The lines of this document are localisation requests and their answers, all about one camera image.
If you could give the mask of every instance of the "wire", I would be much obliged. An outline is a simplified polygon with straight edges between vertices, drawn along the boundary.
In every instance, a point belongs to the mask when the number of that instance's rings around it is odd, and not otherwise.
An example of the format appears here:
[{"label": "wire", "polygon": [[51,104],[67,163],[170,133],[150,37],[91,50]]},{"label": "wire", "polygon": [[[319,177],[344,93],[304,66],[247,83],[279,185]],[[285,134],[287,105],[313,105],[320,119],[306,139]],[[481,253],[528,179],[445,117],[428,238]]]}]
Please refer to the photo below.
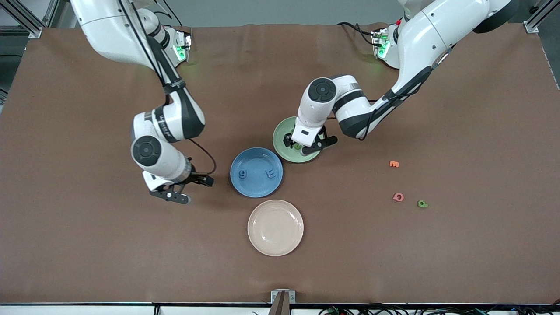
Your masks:
[{"label": "wire", "polygon": [[355,315],[352,311],[350,311],[347,308],[341,308],[342,311],[344,311],[344,313],[346,313],[346,315]]},{"label": "wire", "polygon": [[340,22],[340,23],[338,23],[337,25],[347,25],[347,26],[350,26],[351,28],[353,28],[354,31],[356,31],[356,32],[360,32],[360,33],[362,33],[362,34],[364,34],[364,35],[371,35],[371,33],[368,33],[368,32],[366,32],[366,31],[363,31],[362,29],[360,29],[360,28],[358,28],[357,26],[354,26],[354,25],[352,25],[352,24],[350,24],[350,23],[348,23],[348,22]]},{"label": "wire", "polygon": [[165,12],[162,12],[162,11],[154,11],[154,13],[163,14],[163,15],[166,15],[168,18],[173,18],[169,13],[165,13]]},{"label": "wire", "polygon": [[198,175],[210,175],[212,173],[214,173],[216,171],[216,160],[214,159],[214,157],[212,156],[212,154],[210,154],[210,152],[208,152],[205,148],[203,148],[200,144],[198,144],[196,141],[189,139],[190,142],[194,143],[196,146],[198,146],[202,151],[204,151],[204,153],[206,153],[206,155],[208,155],[208,157],[210,157],[210,159],[212,160],[212,164],[214,164],[214,167],[212,168],[212,170],[210,172],[207,173],[200,173],[200,172],[196,172]]},{"label": "wire", "polygon": [[[416,93],[418,92],[418,90],[419,90],[419,88],[416,88],[416,91],[414,91],[414,92],[392,96],[392,97],[390,97],[390,98],[387,99],[387,103],[386,103],[386,104],[389,104],[389,102],[392,101],[392,100],[394,100],[394,99],[400,99],[400,98],[403,98],[403,97],[409,97],[409,96],[411,96],[411,95],[413,95],[413,94],[416,94]],[[366,139],[367,133],[368,133],[369,130],[370,130],[371,118],[374,117],[374,114],[375,114],[375,111],[373,111],[373,112],[371,113],[371,115],[367,118],[366,132],[363,134],[363,137],[358,138],[358,140],[364,141],[364,140]]]},{"label": "wire", "polygon": [[404,308],[402,308],[402,307],[400,307],[400,306],[394,305],[393,307],[402,310],[406,315],[410,315],[406,309],[404,309]]},{"label": "wire", "polygon": [[368,44],[370,44],[370,45],[372,45],[372,46],[375,46],[375,47],[381,47],[381,46],[382,46],[381,44],[373,43],[373,42],[369,41],[369,40],[366,38],[366,35],[371,36],[371,33],[372,33],[372,32],[379,31],[379,30],[381,30],[381,29],[372,30],[371,32],[368,33],[368,32],[366,32],[366,31],[363,31],[363,30],[360,28],[360,26],[359,26],[358,23],[356,23],[355,26],[352,25],[352,24],[350,24],[350,23],[348,23],[348,22],[340,22],[340,23],[338,23],[337,25],[348,25],[348,26],[350,26],[354,31],[359,32],[359,34],[362,35],[362,38],[363,38]]},{"label": "wire", "polygon": [[142,50],[144,50],[144,54],[146,54],[146,58],[148,58],[148,61],[152,65],[153,70],[156,72],[157,78],[160,79],[161,85],[162,86],[165,85],[164,79],[157,72],[156,65],[153,63],[152,58],[150,58],[150,54],[148,54],[148,50],[144,46],[144,43],[142,42],[142,39],[140,39],[140,35],[138,35],[138,32],[136,31],[136,27],[134,27],[134,25],[132,24],[132,19],[128,15],[127,9],[124,7],[123,0],[117,0],[117,1],[119,2],[120,7],[123,9],[124,16],[127,17],[128,24],[130,24],[130,27],[132,27],[132,31],[134,32],[134,34],[136,36],[136,39],[138,39],[138,42],[140,43],[140,46],[142,47]]},{"label": "wire", "polygon": [[[140,26],[142,27],[142,31],[144,32],[144,36],[145,36],[144,38],[146,38],[146,40],[147,40],[148,33],[146,33],[146,29],[144,28],[144,24],[142,24],[142,20],[140,19],[140,14],[138,13],[138,10],[136,9],[136,6],[134,5],[134,2],[131,2],[130,4],[132,5],[132,8],[134,9],[134,13],[136,14],[136,18],[140,22]],[[156,67],[154,67],[153,70],[156,72],[157,76],[160,78],[161,86],[165,86],[165,82],[164,82],[164,79],[163,79],[163,71],[161,70],[161,64],[157,60],[155,60],[154,62],[157,64],[157,70],[156,70]]]},{"label": "wire", "polygon": [[169,4],[167,4],[167,0],[162,0],[165,3],[165,6],[167,6],[167,8],[169,9],[169,11],[171,11],[171,13],[173,13],[173,16],[175,17],[175,19],[177,20],[177,22],[179,22],[180,26],[183,26],[183,23],[181,23],[181,20],[179,20],[179,18],[177,17],[177,14],[175,14],[175,11],[173,11],[173,9],[169,6]]},{"label": "wire", "polygon": [[489,310],[487,310],[487,311],[485,311],[485,312],[488,313],[488,312],[490,312],[490,311],[493,311],[497,306],[498,306],[498,305],[494,305],[491,309],[489,309]]},{"label": "wire", "polygon": [[[375,103],[375,102],[377,102],[377,100],[367,100],[367,101],[370,102],[370,103]],[[336,119],[336,117],[327,117],[326,119],[329,121],[329,120],[331,120],[331,119]],[[408,312],[405,311],[403,308],[400,308],[400,309],[403,310],[407,315],[409,315]]]},{"label": "wire", "polygon": [[324,308],[324,309],[320,310],[320,311],[319,311],[319,314],[317,314],[317,315],[321,315],[324,311],[327,311],[327,310],[330,310],[330,307]]}]

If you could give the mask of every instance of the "brown table surface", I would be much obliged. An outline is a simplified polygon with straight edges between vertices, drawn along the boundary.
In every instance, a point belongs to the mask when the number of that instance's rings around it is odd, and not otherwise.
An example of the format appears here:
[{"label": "brown table surface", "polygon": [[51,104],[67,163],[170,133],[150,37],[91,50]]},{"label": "brown table surface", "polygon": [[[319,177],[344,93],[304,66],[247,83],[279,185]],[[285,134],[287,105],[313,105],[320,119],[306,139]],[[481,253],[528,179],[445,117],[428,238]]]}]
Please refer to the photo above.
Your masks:
[{"label": "brown table surface", "polygon": [[[164,100],[155,74],[97,55],[80,30],[29,41],[0,117],[2,302],[258,302],[275,288],[299,302],[560,297],[560,103],[538,36],[520,24],[468,35],[365,142],[329,121],[339,143],[284,161],[261,199],[234,190],[231,162],[273,148],[311,80],[349,73],[378,98],[397,71],[341,26],[195,29],[194,45],[179,72],[219,167],[213,188],[187,186],[184,206],[151,197],[130,157],[133,116]],[[211,167],[188,141],[177,147]],[[277,258],[246,232],[275,198],[305,222]]]}]

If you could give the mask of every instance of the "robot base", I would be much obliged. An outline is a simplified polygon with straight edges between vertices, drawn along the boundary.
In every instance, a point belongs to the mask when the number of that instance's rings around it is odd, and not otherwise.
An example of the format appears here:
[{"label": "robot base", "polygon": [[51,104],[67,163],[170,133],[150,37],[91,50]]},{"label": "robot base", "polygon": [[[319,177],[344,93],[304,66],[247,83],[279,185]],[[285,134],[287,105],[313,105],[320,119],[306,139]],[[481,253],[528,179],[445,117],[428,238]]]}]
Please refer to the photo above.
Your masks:
[{"label": "robot base", "polygon": [[165,54],[171,60],[173,67],[177,67],[181,62],[189,62],[190,48],[192,45],[191,34],[178,31],[172,27],[164,26],[165,31],[169,34],[170,41],[164,47]]},{"label": "robot base", "polygon": [[398,27],[397,24],[392,24],[386,29],[380,30],[380,33],[383,35],[387,35],[386,40],[378,39],[372,37],[371,39],[374,43],[379,43],[384,45],[384,47],[373,47],[374,49],[374,56],[376,58],[381,59],[383,62],[387,64],[387,66],[391,68],[398,69],[399,64],[399,48],[396,44],[394,34],[395,29]]}]

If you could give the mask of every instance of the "metal bracket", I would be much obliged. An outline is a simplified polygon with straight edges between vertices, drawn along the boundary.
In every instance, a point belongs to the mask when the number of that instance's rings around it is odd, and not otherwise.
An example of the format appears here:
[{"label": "metal bracket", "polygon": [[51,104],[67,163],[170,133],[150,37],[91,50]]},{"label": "metal bracket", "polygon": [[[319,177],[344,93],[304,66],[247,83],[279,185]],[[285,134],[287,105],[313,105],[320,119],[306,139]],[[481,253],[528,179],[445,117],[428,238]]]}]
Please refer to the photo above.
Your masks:
[{"label": "metal bracket", "polygon": [[39,32],[38,33],[29,33],[29,39],[39,39],[41,38],[41,33],[43,33],[43,28],[40,27],[39,28]]},{"label": "metal bracket", "polygon": [[536,4],[537,9],[535,10],[535,13],[533,13],[533,15],[531,15],[531,17],[529,17],[527,21],[523,22],[525,31],[529,34],[539,32],[537,26],[539,26],[539,24],[545,18],[547,18],[548,15],[550,15],[552,10],[554,10],[560,4],[560,0],[547,0],[547,2],[542,5],[540,3],[541,1],[539,1],[539,3]]},{"label": "metal bracket", "polygon": [[539,32],[539,28],[538,27],[534,27],[534,28],[530,28],[527,25],[527,21],[523,21],[523,27],[525,28],[525,31],[527,32],[527,34],[536,34]]},{"label": "metal bracket", "polygon": [[286,292],[287,293],[288,301],[289,301],[290,304],[293,304],[293,303],[296,302],[296,292],[294,290],[290,290],[290,289],[276,289],[276,290],[270,291],[270,302],[274,304],[274,302],[276,301],[276,297],[281,292]]},{"label": "metal bracket", "polygon": [[192,28],[192,26],[189,29],[189,35],[185,34],[185,42],[186,42],[185,45],[187,46],[185,62],[189,62],[190,49],[193,46],[193,28]]},{"label": "metal bracket", "polygon": [[0,7],[29,32],[29,38],[41,37],[41,28],[46,25],[20,0],[0,0]]},{"label": "metal bracket", "polygon": [[274,290],[270,292],[270,297],[272,306],[268,315],[290,315],[290,304],[296,301],[296,292],[294,290]]}]

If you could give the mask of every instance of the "beige plate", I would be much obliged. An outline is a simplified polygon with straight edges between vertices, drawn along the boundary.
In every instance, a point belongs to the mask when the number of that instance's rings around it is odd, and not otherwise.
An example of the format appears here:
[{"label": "beige plate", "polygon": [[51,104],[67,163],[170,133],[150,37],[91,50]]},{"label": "beige plate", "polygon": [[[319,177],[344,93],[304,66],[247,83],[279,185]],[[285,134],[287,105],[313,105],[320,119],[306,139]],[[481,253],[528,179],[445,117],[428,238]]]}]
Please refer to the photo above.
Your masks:
[{"label": "beige plate", "polygon": [[268,256],[282,256],[300,243],[304,235],[304,221],[291,203],[268,200],[253,210],[247,233],[257,251]]}]

